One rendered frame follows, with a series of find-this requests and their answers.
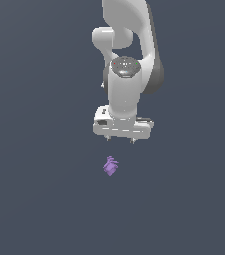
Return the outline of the small purple object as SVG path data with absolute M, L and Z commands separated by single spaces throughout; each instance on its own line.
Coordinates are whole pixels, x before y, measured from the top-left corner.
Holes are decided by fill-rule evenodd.
M 117 171 L 117 169 L 118 169 L 118 161 L 116 161 L 113 157 L 108 156 L 107 157 L 107 162 L 103 166 L 104 172 L 108 176 L 112 176 Z

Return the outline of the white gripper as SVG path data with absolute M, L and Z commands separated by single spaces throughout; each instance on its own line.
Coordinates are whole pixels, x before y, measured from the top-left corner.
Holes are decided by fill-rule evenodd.
M 94 115 L 93 133 L 102 135 L 106 141 L 113 136 L 130 138 L 135 144 L 137 139 L 149 139 L 154 120 L 151 118 L 131 117 L 119 119 L 108 111 L 108 105 L 97 107 Z

